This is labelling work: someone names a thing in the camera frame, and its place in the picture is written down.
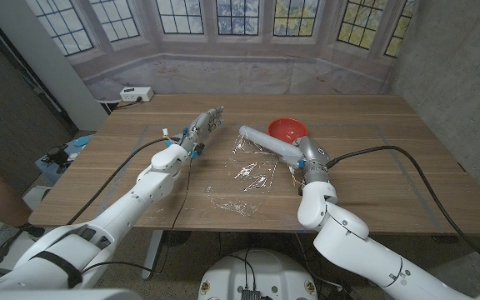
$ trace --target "screw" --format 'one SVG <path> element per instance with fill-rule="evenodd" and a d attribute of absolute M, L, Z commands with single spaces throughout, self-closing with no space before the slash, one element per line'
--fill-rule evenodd
<path fill-rule="evenodd" d="M 316 287 L 314 286 L 314 283 L 309 282 L 309 281 L 305 282 L 305 289 L 307 290 L 307 292 L 309 294 L 312 294 L 312 293 L 316 292 Z"/>
<path fill-rule="evenodd" d="M 201 283 L 201 293 L 205 294 L 208 291 L 210 291 L 210 282 L 206 281 L 206 282 Z"/>

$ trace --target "red bowl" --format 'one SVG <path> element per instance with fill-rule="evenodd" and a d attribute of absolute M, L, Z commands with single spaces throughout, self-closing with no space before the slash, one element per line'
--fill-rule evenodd
<path fill-rule="evenodd" d="M 292 143 L 296 139 L 308 135 L 308 129 L 305 124 L 298 120 L 290 117 L 281 117 L 270 123 L 267 127 L 267 133 L 281 141 Z"/>

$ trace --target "electrical outlet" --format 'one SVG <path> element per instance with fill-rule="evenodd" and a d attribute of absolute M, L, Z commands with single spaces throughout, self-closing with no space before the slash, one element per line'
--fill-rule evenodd
<path fill-rule="evenodd" d="M 135 102 L 138 97 L 142 97 L 143 102 L 151 101 L 153 95 L 153 90 L 150 87 L 125 87 L 120 92 L 122 101 L 125 102 Z"/>

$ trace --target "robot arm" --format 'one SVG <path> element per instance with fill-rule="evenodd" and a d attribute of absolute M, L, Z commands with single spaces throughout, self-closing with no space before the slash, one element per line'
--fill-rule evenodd
<path fill-rule="evenodd" d="M 331 263 L 361 275 L 383 288 L 395 299 L 469 299 L 448 287 L 404 257 L 372 240 L 368 225 L 348 210 L 336 205 L 336 190 L 329 181 L 329 156 L 310 137 L 291 145 L 249 127 L 240 134 L 281 156 L 290 168 L 305 172 L 305 187 L 297 219 L 308 229 L 319 231 L 314 247 Z"/>
<path fill-rule="evenodd" d="M 173 189 L 180 167 L 201 154 L 203 141 L 219 126 L 223 107 L 197 117 L 185 130 L 182 141 L 155 154 L 135 186 L 92 221 L 58 227 L 40 238 L 18 260 L 15 268 L 0 277 L 0 290 L 90 288 L 106 270 L 96 263 L 112 259 L 116 247 L 134 223 L 153 203 Z"/>

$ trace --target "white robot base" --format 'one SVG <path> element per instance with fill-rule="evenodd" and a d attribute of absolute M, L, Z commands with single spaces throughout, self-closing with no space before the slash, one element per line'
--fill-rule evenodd
<path fill-rule="evenodd" d="M 201 280 L 197 299 L 318 299 L 313 278 L 290 257 L 273 250 L 250 249 L 247 262 L 255 273 L 253 280 L 251 268 L 243 261 L 246 250 L 231 255 L 238 258 L 226 256 L 208 269 Z"/>

